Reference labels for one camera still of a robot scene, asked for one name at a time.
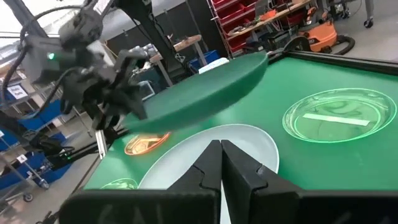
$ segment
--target workbench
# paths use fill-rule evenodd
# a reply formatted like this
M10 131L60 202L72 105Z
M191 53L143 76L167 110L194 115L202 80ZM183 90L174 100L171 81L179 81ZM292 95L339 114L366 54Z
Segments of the workbench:
M205 121L173 131L157 149L127 156L124 147L132 134L115 141L85 189L100 189L118 179L139 185L159 157L187 137L221 124L242 123L271 135L279 149L278 174L304 189L398 190L397 118L365 138L328 144L294 138L282 126L284 113L294 103L321 91L366 88L398 102L398 63L287 52L269 64L258 86L242 100Z
M228 35L229 35L229 38L228 38L228 39L232 39L232 38L234 38L234 37L243 35L243 34L245 34L245 33L247 33L247 32L252 32L252 31L254 32L255 30L257 30L257 29L259 29L259 28L261 28L261 27L263 27L263 26L266 26L266 25L270 24L271 22L274 22L274 21L276 21L276 20L278 20L278 19L281 19L281 18L283 18L283 17L289 15L290 13L295 12L295 11L297 11L297 10L299 10L299 9L301 9L301 8L303 8L303 7L305 7L305 6L307 6L308 4L311 3L311 1L312 1L312 0L303 0L303 1L300 2L300 3L297 3L297 4L294 4L293 6L290 6L288 9L285 9L285 10L283 10L283 11L278 12L278 13L277 13L275 16L273 16L272 18L269 18L269 19L264 20L264 21L260 21L260 22L258 22L256 25L254 25L254 26L252 26L252 27L248 27L248 28L246 28L246 29L244 29L244 30L242 30L242 31L239 31L239 32L232 32L232 31L231 31L230 33L228 33Z
M201 41L201 35L194 35L194 36L188 37L187 39L175 44L174 49L176 52L179 52L179 51L186 49L187 47L193 45L195 52L199 56L201 65L205 66L205 65L207 65L207 62L206 62L205 56L199 46L199 41ZM167 84L169 84L169 86L172 86L173 82L171 81L169 74L167 73L166 69L164 68L164 66L161 62L162 59L163 59L163 57L161 56L161 54L157 53L156 55L154 55L153 57L151 57L149 59L149 62L154 63L157 66L159 66L160 71L162 72L164 78L166 79Z

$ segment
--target transparent glass plate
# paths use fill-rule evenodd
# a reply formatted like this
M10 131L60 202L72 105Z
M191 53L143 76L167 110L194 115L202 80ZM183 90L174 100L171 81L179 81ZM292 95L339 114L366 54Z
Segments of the transparent glass plate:
M304 141L343 142L380 131L396 113L396 104L383 93L343 88L298 101L286 111L283 126L290 135Z

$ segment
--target concrete floor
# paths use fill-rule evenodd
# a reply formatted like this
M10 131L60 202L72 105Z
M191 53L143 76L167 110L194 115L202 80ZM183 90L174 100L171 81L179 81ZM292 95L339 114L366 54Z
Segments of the concrete floor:
M336 21L336 29L339 34L349 35L356 41L354 49L346 54L347 56L395 60L398 58L398 1L374 0L374 2L374 26L371 29L365 29L363 26L366 20L364 3L349 19ZM351 13L355 13L359 5L360 0L350 3ZM89 119L85 119L85 122L91 125ZM84 127L74 119L67 124L67 129L72 132L82 130ZM72 145L78 147L94 140L82 132ZM41 220L49 210L58 210L95 158L96 155L90 155L76 161L60 180L50 186L50 189L44 191L35 188L32 192L34 200L31 203L21 200L15 203L13 209L0 217L0 223L31 224Z
M360 0L351 2L348 7L354 14ZM361 9L349 19L335 22L338 34L352 37L356 45L346 55L360 58L394 60L398 58L398 1L374 0L374 25L370 29L363 26L366 20L364 2Z
M91 120L89 117L83 117L84 122L91 126ZM86 129L82 126L81 121L78 118L74 118L67 125L61 128L64 135L68 136L76 131L78 137L75 138L69 145L79 148L85 146L91 142L95 142L95 138L92 138L86 132ZM0 216L0 223L9 224L31 224L37 221L41 221L48 211L57 211L63 201L75 189L76 185L82 179L90 165L95 161L97 154L86 156L73 163L71 168L65 173L65 175L52 183L48 190L35 187L31 193L34 195L34 199L30 203L26 203L23 200L18 200L12 208L8 209L2 216Z

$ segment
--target white paper strip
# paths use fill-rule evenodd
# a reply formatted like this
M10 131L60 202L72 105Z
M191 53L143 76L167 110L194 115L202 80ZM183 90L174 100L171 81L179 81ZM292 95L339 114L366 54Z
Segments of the white paper strip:
M362 119L340 118L340 117L336 117L336 116L325 116L325 115L311 114L311 113L306 113L303 116L303 118L344 123L344 124L354 124L354 125L360 125L360 126L367 126L370 122L370 121L366 121L366 120L362 120Z

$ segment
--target white label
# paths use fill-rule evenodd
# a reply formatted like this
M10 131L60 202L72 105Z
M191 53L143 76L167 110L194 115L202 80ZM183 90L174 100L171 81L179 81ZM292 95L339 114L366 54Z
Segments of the white label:
M17 157L17 160L18 160L20 163L23 163L23 162L25 162L25 161L27 160L27 158L26 158L25 155L20 155L20 156Z
M25 96L27 96L27 93L25 90L20 86L20 85L14 85L11 87L8 87L7 90L15 97L15 99L19 100Z
M21 79L26 79L26 75L23 74L21 71L17 71L17 74L20 76Z
M354 118L340 118L336 116L325 116L319 114L310 114L306 113L303 118L308 119L317 119L321 121L330 121L330 122L337 122L337 123L344 123L344 124L354 124L360 126L367 126L370 121L362 120L362 119L354 119Z

